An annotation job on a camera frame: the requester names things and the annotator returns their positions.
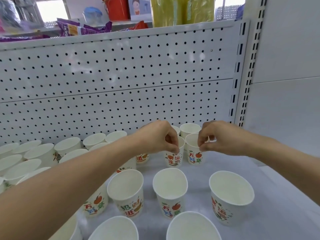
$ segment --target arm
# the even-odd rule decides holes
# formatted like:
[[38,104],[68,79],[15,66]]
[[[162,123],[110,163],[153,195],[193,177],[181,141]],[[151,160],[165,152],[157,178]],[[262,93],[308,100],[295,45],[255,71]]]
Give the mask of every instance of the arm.
[[163,150],[177,153],[178,137],[156,121],[14,186],[0,195],[0,239],[50,238],[126,161]]
[[[208,136],[210,140],[216,138],[217,141],[205,143]],[[202,151],[253,157],[276,170],[320,205],[320,158],[224,121],[204,123],[198,145]]]

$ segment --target white paper cup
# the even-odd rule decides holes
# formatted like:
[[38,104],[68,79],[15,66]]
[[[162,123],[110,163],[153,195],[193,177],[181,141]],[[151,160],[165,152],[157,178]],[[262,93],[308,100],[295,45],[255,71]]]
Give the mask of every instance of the white paper cup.
[[105,140],[104,140],[105,138],[106,138],[106,134],[104,134],[104,133],[93,134],[93,135],[86,137],[83,140],[83,145],[86,147],[86,149],[89,150],[94,145],[105,142]]
[[118,131],[115,131],[115,132],[112,132],[110,134],[108,134],[105,138],[105,141],[106,142],[109,142],[109,143],[112,143],[112,142],[115,142],[116,140],[120,139],[121,137],[124,137],[126,136],[127,133],[123,130],[118,130]]
[[152,186],[165,217],[173,218],[185,211],[184,195],[188,190],[188,181],[180,169],[162,169],[154,176]]
[[171,127],[174,128],[174,130],[177,132],[177,135],[179,136],[180,135],[180,128],[177,126],[174,126],[174,125],[172,125]]
[[136,217],[142,211],[143,198],[142,173],[128,169],[115,175],[109,182],[107,192],[122,215]]
[[54,149],[59,153],[61,157],[69,152],[77,149],[81,149],[81,139],[79,137],[70,137],[68,139],[60,141],[54,146]]
[[5,179],[0,177],[0,194],[5,191]]
[[83,240],[76,214],[63,224],[62,227],[49,238],[49,240]]
[[139,240],[134,222],[124,216],[114,216],[102,222],[91,234],[89,240]]
[[27,179],[29,179],[39,173],[42,173],[43,171],[46,171],[49,168],[51,168],[51,167],[39,168],[37,170],[34,170],[33,172],[28,173],[26,176],[24,176],[22,179],[20,179],[17,184],[20,184],[23,181],[26,181]]
[[27,160],[39,158],[42,167],[53,167],[58,164],[59,154],[54,150],[54,144],[47,143],[43,145],[38,145],[31,150],[27,151],[23,157]]
[[100,215],[108,205],[109,197],[107,188],[101,185],[93,195],[82,205],[81,209],[87,218]]
[[182,165],[183,161],[183,149],[184,145],[186,144],[185,140],[181,137],[178,136],[178,141],[179,141],[179,153],[174,154],[172,152],[164,151],[164,160],[169,168],[179,168]]
[[26,143],[23,143],[19,145],[18,147],[14,148],[12,150],[12,154],[21,154],[24,155],[27,151],[30,151],[31,149],[37,147],[38,145],[41,145],[41,140],[33,140],[28,141]]
[[198,147],[198,135],[199,134],[189,134],[186,136],[186,152],[188,155],[188,162],[194,166],[200,166],[204,164],[205,158],[203,157],[203,152],[200,152]]
[[199,131],[201,131],[201,126],[198,124],[193,124],[193,123],[186,123],[186,124],[182,124],[180,126],[180,130],[181,130],[181,137],[183,139],[186,139],[186,136],[189,134],[196,134],[199,133]]
[[218,171],[209,179],[214,214],[227,226],[240,223],[245,216],[246,206],[254,200],[254,190],[240,175]]
[[204,215],[186,211],[169,224],[166,240],[221,240],[215,225]]
[[20,143],[15,142],[15,143],[10,143],[7,145],[0,146],[0,159],[12,155],[13,154],[12,150],[17,148],[19,145]]
[[127,161],[125,164],[123,164],[120,168],[116,170],[117,173],[122,172],[123,170],[127,169],[137,169],[137,163],[136,158],[133,157],[129,161]]
[[142,153],[137,155],[135,158],[137,164],[144,164],[149,160],[149,154]]
[[4,175],[5,186],[10,188],[16,185],[20,179],[26,176],[28,173],[33,172],[41,165],[41,160],[38,158],[21,162],[12,168],[10,168]]
[[77,149],[77,150],[74,150],[74,151],[72,151],[72,152],[67,153],[65,156],[63,156],[63,157],[60,159],[59,163],[66,162],[66,161],[68,161],[68,160],[70,160],[70,159],[72,159],[72,158],[78,157],[78,156],[80,156],[80,155],[82,155],[82,154],[85,154],[85,153],[87,153],[87,152],[88,152],[87,149]]
[[109,145],[109,144],[110,144],[109,142],[102,142],[102,143],[99,143],[99,144],[94,145],[93,147],[91,147],[91,148],[89,149],[89,152],[91,152],[91,151],[93,151],[93,150],[95,150],[95,149],[98,149],[98,148],[104,147],[104,146]]
[[15,154],[0,159],[0,176],[4,176],[5,173],[14,165],[22,162],[22,155]]

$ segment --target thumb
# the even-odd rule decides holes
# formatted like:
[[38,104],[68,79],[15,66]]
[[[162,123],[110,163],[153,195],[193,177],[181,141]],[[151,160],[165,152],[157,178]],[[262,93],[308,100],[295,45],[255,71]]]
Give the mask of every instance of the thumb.
[[203,143],[200,147],[199,147],[200,151],[202,152],[206,152],[206,151],[216,151],[219,152],[220,151],[220,146],[219,144],[215,141],[215,142],[206,142]]
[[172,152],[174,154],[178,154],[179,153],[179,148],[177,145],[171,144],[169,142],[165,143],[165,150]]

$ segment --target person's left hand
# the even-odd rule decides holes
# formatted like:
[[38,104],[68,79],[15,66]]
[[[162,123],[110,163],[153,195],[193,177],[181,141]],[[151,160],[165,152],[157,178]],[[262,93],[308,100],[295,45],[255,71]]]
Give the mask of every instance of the person's left hand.
[[142,153],[169,151],[179,153],[177,132],[168,121],[157,120],[142,126],[134,134]]

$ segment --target hand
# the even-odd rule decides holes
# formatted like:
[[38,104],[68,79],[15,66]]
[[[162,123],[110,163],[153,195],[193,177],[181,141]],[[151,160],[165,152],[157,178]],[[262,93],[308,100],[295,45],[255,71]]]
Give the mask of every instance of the hand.
[[268,137],[260,136],[244,130],[234,124],[225,121],[210,121],[202,125],[199,132],[198,146],[201,151],[216,151],[233,156],[251,156],[253,151],[270,140]]
[[141,153],[179,153],[177,132],[168,121],[157,120],[144,125],[133,136],[141,147]]

